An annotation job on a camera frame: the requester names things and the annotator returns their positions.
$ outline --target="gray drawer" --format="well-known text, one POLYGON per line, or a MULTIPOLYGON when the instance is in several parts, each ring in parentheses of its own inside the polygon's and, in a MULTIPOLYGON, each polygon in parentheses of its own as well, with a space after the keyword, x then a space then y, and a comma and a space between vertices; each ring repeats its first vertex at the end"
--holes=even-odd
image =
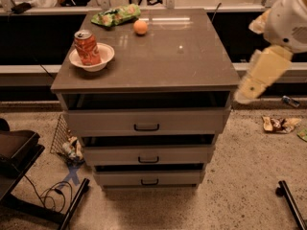
POLYGON ((95 172, 101 187, 195 185, 202 183, 205 170, 173 172, 95 172))
POLYGON ((96 165, 146 165, 146 164, 189 164, 211 161, 214 146, 144 146, 94 147, 84 149, 88 166, 96 165))
POLYGON ((191 108, 68 111, 63 117, 74 135, 156 135, 222 133, 230 109, 191 108))

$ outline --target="red soda can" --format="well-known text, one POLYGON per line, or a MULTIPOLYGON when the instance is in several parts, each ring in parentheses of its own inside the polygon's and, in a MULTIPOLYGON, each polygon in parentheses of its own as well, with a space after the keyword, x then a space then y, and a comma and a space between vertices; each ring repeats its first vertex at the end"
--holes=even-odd
POLYGON ((74 44, 83 65, 96 65, 101 62, 96 38, 89 30, 77 31, 74 44))

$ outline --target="dresser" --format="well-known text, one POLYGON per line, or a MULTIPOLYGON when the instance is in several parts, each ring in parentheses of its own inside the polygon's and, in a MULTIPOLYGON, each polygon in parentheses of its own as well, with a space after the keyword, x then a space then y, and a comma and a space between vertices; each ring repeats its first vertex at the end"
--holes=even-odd
POLYGON ((52 85, 102 188, 199 186, 224 130, 239 77, 205 10, 142 10, 133 23, 81 29, 114 48, 99 72, 68 59, 52 85))

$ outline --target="gray tabletop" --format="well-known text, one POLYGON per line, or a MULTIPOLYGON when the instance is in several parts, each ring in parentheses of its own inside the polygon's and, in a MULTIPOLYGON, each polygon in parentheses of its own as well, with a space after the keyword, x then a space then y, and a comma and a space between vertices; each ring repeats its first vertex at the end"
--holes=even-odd
POLYGON ((72 65, 71 47, 52 85, 54 93, 99 93, 166 90, 232 90, 239 78, 205 10, 142 10, 145 35, 133 23, 110 29, 91 23, 81 29, 114 48, 115 57, 99 72, 72 65))

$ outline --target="can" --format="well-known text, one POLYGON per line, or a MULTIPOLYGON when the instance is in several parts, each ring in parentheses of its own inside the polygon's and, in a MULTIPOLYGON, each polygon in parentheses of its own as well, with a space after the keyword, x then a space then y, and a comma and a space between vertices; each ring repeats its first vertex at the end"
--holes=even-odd
POLYGON ((300 103, 288 96, 283 96, 282 97, 282 101, 285 103, 285 104, 289 104, 293 107, 299 107, 300 103))
POLYGON ((83 65, 96 65, 102 61, 96 38, 89 30, 77 31, 74 44, 83 65))

